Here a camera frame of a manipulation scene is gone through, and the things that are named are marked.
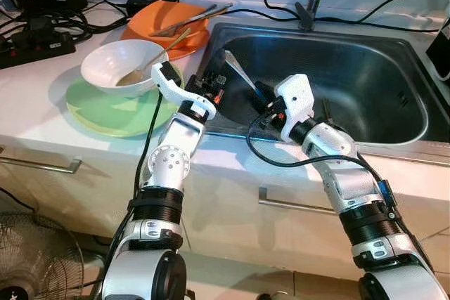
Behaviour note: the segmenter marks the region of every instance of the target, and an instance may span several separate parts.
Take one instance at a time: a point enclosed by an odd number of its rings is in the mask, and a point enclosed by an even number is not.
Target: white countertop
[[[93,11],[99,25],[114,20],[110,13],[102,9],[95,13]],[[245,17],[243,19],[243,17],[221,16],[211,19],[210,29],[219,21],[296,28],[295,23],[279,23],[264,18]],[[59,152],[79,157],[117,159],[117,156],[120,156],[120,160],[135,162],[141,154],[145,136],[113,138],[99,135],[79,125],[68,112],[65,103],[65,92],[68,86],[80,76],[80,64],[83,59],[100,45],[118,40],[122,30],[117,29],[95,35],[90,40],[78,44],[75,53],[66,56],[0,70],[0,145]],[[430,73],[435,72],[425,57],[426,47],[433,38],[432,34],[334,24],[318,24],[316,30],[406,39],[415,48]],[[195,73],[203,51],[204,49],[199,50],[174,61],[185,77]],[[442,84],[438,85],[450,102],[448,88]],[[299,147],[294,145],[264,143],[263,146],[270,148],[268,151],[272,153],[279,152],[282,157],[277,158],[280,160],[283,160],[283,157],[285,160],[293,160],[292,155],[306,158]],[[395,192],[450,200],[450,168],[381,157],[368,156],[367,158],[383,177],[390,180]],[[298,169],[272,167],[250,154],[244,140],[235,138],[205,135],[193,158],[193,164],[195,170],[211,174],[232,170],[234,174],[256,176],[265,183],[283,184],[285,181],[293,184],[299,183],[301,177],[307,177],[320,184],[320,177],[312,167]],[[421,177],[423,182],[428,182],[429,188],[420,188],[417,184],[418,177]]]

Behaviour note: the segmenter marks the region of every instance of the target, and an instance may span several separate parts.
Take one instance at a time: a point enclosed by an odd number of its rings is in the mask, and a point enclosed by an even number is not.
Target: floor
[[[353,281],[187,252],[181,255],[188,268],[188,288],[195,292],[196,300],[255,300],[261,293],[277,292],[295,295],[300,300],[360,300],[357,283]],[[95,265],[88,266],[85,282],[95,280],[98,274]],[[90,291],[87,287],[84,294]]]

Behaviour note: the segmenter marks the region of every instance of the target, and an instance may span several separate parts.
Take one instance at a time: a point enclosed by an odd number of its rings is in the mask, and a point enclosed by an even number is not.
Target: stainless steel sink
[[[244,136],[257,111],[245,82],[231,69],[218,69],[220,48],[234,54],[253,82],[275,86],[289,75],[307,74],[315,119],[345,130],[362,152],[450,163],[449,106],[407,41],[216,25],[197,76],[220,72],[227,87],[207,132]],[[259,137],[274,139],[274,133]]]

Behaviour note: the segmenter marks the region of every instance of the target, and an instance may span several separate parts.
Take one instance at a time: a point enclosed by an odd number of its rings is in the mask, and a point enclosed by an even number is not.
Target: electric fan
[[[78,299],[83,258],[76,239],[55,221],[0,214],[0,300]]]

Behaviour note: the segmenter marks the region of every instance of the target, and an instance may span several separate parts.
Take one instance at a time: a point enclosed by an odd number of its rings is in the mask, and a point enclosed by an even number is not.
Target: orange plate
[[[167,47],[176,39],[176,36],[150,37],[150,34],[197,15],[203,10],[205,9],[199,6],[158,0],[136,13],[129,21],[128,27],[141,36],[139,39],[150,40],[162,47]],[[191,28],[191,33],[178,46],[188,45],[189,39],[204,30],[207,24],[208,19],[204,19],[186,25],[185,27]]]
[[[143,37],[137,35],[127,27],[125,28],[125,31],[122,33],[120,40],[128,40],[128,39],[143,39],[150,41],[149,38],[144,39]],[[199,31],[198,34],[196,34],[194,37],[190,38],[187,41],[186,45],[182,46],[181,48],[173,48],[170,51],[168,51],[167,54],[169,55],[169,60],[180,59],[184,56],[188,56],[189,54],[194,53],[195,51],[199,50],[204,45],[206,45],[209,39],[210,33],[207,30]]]

